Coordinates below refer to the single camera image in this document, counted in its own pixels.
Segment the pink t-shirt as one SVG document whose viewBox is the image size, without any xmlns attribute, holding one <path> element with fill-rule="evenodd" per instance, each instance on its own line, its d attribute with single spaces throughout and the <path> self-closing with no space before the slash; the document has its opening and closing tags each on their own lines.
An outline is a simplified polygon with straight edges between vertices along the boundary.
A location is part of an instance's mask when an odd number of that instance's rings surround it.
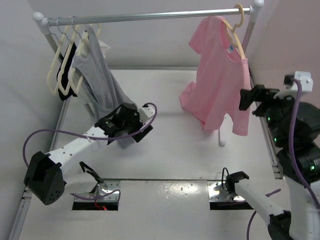
<svg viewBox="0 0 320 240">
<path fill-rule="evenodd" d="M 205 131 L 220 128 L 225 115 L 232 122 L 232 132 L 247 136 L 249 110 L 240 110 L 240 91 L 250 90 L 248 60 L 228 39 L 222 16 L 204 18 L 189 41 L 200 56 L 196 80 L 179 96 L 181 107 L 200 120 Z"/>
</svg>

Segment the tan plastic hanger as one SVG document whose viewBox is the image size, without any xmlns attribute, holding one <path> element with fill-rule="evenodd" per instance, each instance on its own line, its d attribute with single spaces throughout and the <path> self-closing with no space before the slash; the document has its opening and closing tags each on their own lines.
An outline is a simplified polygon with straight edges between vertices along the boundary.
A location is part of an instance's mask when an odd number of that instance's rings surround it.
<svg viewBox="0 0 320 240">
<path fill-rule="evenodd" d="M 240 21 L 238 23 L 235 23 L 233 26 L 231 26 L 231 24 L 226 20 L 226 19 L 222 19 L 221 21 L 223 22 L 223 24 L 225 25 L 225 29 L 226 29 L 226 34 L 227 34 L 227 38 L 228 40 L 230 41 L 230 43 L 237 48 L 237 51 L 240 55 L 240 58 L 242 60 L 246 59 L 246 56 L 245 56 L 245 51 L 242 47 L 242 44 L 240 42 L 240 39 L 236 33 L 236 30 L 238 28 L 240 28 L 243 23 L 244 23 L 244 19 L 245 19 L 245 11 L 244 11 L 244 8 L 243 6 L 240 4 L 240 3 L 237 3 L 235 6 L 234 6 L 236 9 L 239 10 L 239 13 L 240 13 Z"/>
</svg>

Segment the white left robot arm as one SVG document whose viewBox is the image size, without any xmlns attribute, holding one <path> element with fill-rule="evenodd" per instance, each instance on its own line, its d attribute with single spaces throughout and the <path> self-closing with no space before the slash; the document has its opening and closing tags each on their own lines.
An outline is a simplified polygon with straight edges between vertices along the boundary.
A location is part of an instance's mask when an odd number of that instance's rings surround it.
<svg viewBox="0 0 320 240">
<path fill-rule="evenodd" d="M 65 193 L 92 202 L 120 194 L 119 189 L 103 192 L 104 179 L 84 159 L 114 141 L 132 138 L 136 143 L 140 142 L 153 129 L 157 113 L 154 103 L 137 108 L 135 104 L 125 102 L 100 118 L 84 134 L 60 130 L 59 133 L 75 139 L 47 153 L 38 151 L 30 160 L 25 160 L 24 185 L 46 206 Z"/>
</svg>

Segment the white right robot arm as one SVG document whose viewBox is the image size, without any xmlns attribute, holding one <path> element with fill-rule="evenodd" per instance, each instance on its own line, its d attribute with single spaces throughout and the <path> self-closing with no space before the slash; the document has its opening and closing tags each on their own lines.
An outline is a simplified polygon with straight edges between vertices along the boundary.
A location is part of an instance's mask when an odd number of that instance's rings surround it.
<svg viewBox="0 0 320 240">
<path fill-rule="evenodd" d="M 263 219 L 273 240 L 317 240 L 320 237 L 320 149 L 314 140 L 320 133 L 320 110 L 293 95 L 278 97 L 276 89 L 256 85 L 240 91 L 239 109 L 264 117 L 279 148 L 277 158 L 289 190 L 290 210 L 260 193 L 243 171 L 227 175 L 225 187 L 232 196 L 245 199 Z"/>
</svg>

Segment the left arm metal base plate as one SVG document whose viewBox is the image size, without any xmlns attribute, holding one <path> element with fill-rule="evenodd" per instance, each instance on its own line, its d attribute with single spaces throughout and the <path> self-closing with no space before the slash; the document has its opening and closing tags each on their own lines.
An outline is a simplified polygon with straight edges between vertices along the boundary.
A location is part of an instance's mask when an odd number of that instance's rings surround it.
<svg viewBox="0 0 320 240">
<path fill-rule="evenodd" d="M 121 198 L 120 181 L 98 183 L 90 192 L 77 192 L 71 195 L 82 201 L 115 203 Z"/>
</svg>

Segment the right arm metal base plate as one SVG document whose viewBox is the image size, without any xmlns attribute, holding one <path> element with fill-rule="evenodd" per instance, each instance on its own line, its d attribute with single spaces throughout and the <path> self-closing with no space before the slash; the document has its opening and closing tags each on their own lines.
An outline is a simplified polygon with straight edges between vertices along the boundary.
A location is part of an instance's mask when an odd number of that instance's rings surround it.
<svg viewBox="0 0 320 240">
<path fill-rule="evenodd" d="M 207 182 L 207 192 L 210 203 L 235 203 L 242 202 L 245 199 L 238 195 L 229 194 L 226 187 L 222 187 L 221 181 L 208 181 Z"/>
</svg>

